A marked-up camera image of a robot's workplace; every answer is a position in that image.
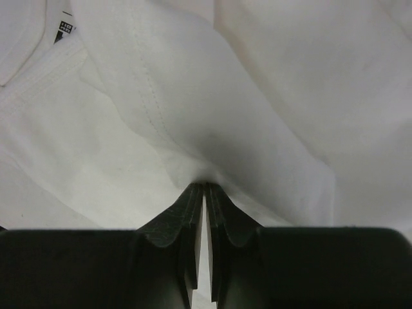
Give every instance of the tag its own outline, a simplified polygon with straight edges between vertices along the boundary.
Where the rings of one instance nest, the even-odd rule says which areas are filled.
[[[57,30],[57,35],[54,43],[59,42],[62,38],[69,35],[74,29],[76,29],[76,26],[75,20],[73,18],[73,13],[71,11],[70,1],[66,0],[64,9],[61,13],[59,30]]]

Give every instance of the white cloth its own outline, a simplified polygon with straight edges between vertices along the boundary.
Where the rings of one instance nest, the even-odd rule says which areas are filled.
[[[175,183],[227,181],[288,221],[332,224],[331,170],[285,126],[210,24],[151,1],[72,7],[120,116],[156,148]]]
[[[412,7],[383,2],[218,0],[215,25],[279,116],[333,169],[334,223],[406,231]]]
[[[23,66],[41,40],[46,0],[0,1],[0,86]]]
[[[0,225],[136,228],[212,180],[266,225],[412,239],[410,1],[219,0],[224,39],[184,2],[74,0],[54,46],[47,6],[0,61]]]

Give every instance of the black plastic part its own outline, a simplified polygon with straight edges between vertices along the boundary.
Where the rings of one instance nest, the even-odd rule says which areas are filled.
[[[190,308],[202,185],[137,231],[0,233],[0,308]]]
[[[390,229],[264,228],[205,185],[219,309],[412,308],[412,246]]]

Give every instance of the stitched seam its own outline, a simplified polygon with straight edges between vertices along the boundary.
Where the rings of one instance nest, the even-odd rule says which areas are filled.
[[[70,52],[71,49],[73,48],[73,46],[76,45],[76,44],[77,44],[77,42],[71,42],[64,50],[62,50],[60,53],[54,55],[54,56],[53,56],[53,59],[52,59],[51,61],[54,61],[54,59],[57,59],[57,58],[61,57],[61,55],[62,55],[63,53],[68,53],[68,52]],[[51,67],[48,71],[49,71],[49,72],[50,72],[50,71],[53,71],[53,70],[55,70],[55,69],[58,68],[58,67],[59,67],[59,65],[53,66],[53,67]],[[46,71],[46,70],[42,70],[41,73],[36,74],[36,75],[33,75],[33,76],[30,76],[30,77],[23,77],[23,76],[22,76],[22,81],[20,82],[21,85],[19,86],[19,90],[20,90],[19,93],[23,93],[23,92],[28,91],[30,88],[33,87],[34,84],[36,84],[36,83],[38,83],[40,80],[46,78],[49,73],[45,73],[45,71]],[[16,93],[17,93],[17,91],[13,91],[13,92],[10,92],[10,94],[8,94],[8,95],[6,95],[5,97],[3,97],[3,100],[0,102],[0,111],[3,109],[3,108],[2,108],[2,102],[5,102],[5,101],[8,100],[10,97],[14,96]]]
[[[159,102],[158,102],[158,100],[157,100],[157,96],[156,96],[156,94],[155,94],[155,91],[154,91],[154,89],[153,89],[153,85],[152,85],[152,83],[151,83],[151,78],[150,78],[149,70],[147,69],[146,61],[145,61],[144,56],[143,56],[142,46],[141,46],[141,44],[140,44],[140,42],[139,42],[139,39],[138,39],[137,30],[136,30],[136,23],[134,23],[134,22],[133,22],[133,36],[135,37],[135,42],[136,42],[136,45],[137,45],[137,47],[138,47],[139,57],[140,57],[140,60],[141,60],[141,62],[142,62],[142,64],[143,64],[143,68],[144,68],[144,74],[145,74],[145,76],[146,76],[147,83],[148,83],[148,85],[149,85],[149,89],[150,89],[150,91],[151,91],[151,94],[152,94],[152,97],[153,97],[153,99],[154,99],[154,102],[155,102],[155,104],[156,104],[157,113],[158,113],[158,115],[159,115],[159,117],[160,117],[160,121],[161,121],[161,123],[162,123],[162,127],[164,128],[166,135],[167,135],[184,153],[187,153],[187,151],[184,150],[184,149],[179,145],[179,143],[171,136],[169,130],[166,128],[166,124],[165,124],[165,121],[164,121],[164,118],[163,118],[163,115],[162,115],[162,112],[161,112],[161,109],[160,109],[160,105],[159,105]]]
[[[128,9],[129,11],[131,11],[132,8],[130,7],[130,3],[128,2],[127,4],[128,4],[127,9]],[[116,28],[117,28],[118,33],[122,33],[122,31],[121,31],[121,29],[120,29],[120,27],[119,27],[118,21],[114,21],[114,24],[116,25]],[[124,52],[126,53],[127,57],[130,59],[130,54],[129,54],[129,52],[127,51],[127,46],[126,46],[126,44],[124,43],[123,40],[120,40],[120,41],[121,41],[122,47],[123,47],[123,49],[124,49]],[[150,117],[149,110],[148,110],[147,105],[146,105],[146,101],[145,101],[145,99],[144,99],[144,97],[143,97],[143,95],[142,95],[142,92],[140,91],[139,78],[138,78],[138,76],[137,76],[137,73],[136,73],[133,69],[131,70],[131,73],[132,73],[132,76],[133,76],[133,78],[134,78],[134,80],[135,80],[135,82],[136,82],[137,92],[138,92],[138,94],[139,94],[140,100],[141,100],[142,103],[143,103],[143,108],[144,108],[144,111],[145,111],[145,114],[146,114],[146,117],[147,117],[149,123],[151,124],[152,128],[156,131],[157,135],[158,135],[162,140],[166,140],[166,139],[160,134],[159,130],[157,129],[157,127],[155,126],[154,122],[152,121],[152,119],[151,119],[151,117]]]
[[[81,61],[77,61],[75,64],[72,64],[71,66],[69,66],[68,68],[66,68],[66,70],[64,70],[61,73],[58,74],[54,74],[54,76],[50,77],[50,83],[47,83],[46,86],[39,88],[35,93],[33,93],[30,98],[35,98],[39,93],[43,92],[44,90],[47,90],[49,87],[51,87],[52,85],[54,85],[56,83],[56,81],[61,78],[63,75],[69,73],[72,69],[74,69],[75,67],[77,67],[80,63],[84,62],[84,60],[82,59]],[[25,100],[24,98],[22,98],[22,94],[24,94],[25,92],[29,91],[30,89],[22,92],[22,93],[14,93],[15,98],[18,98],[21,100],[21,104],[18,105],[13,105],[11,110],[6,111],[6,108],[4,109],[0,109],[0,122],[3,122],[5,120],[6,117],[10,117],[12,116],[16,111],[19,111],[20,109],[26,107],[28,105],[27,100]]]

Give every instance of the white t-shirt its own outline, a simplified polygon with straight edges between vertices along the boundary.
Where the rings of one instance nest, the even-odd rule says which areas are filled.
[[[217,32],[165,2],[74,0],[54,45],[63,4],[0,19],[45,28],[0,35],[0,225],[135,229],[209,180],[265,225],[412,237],[412,10],[222,0]]]

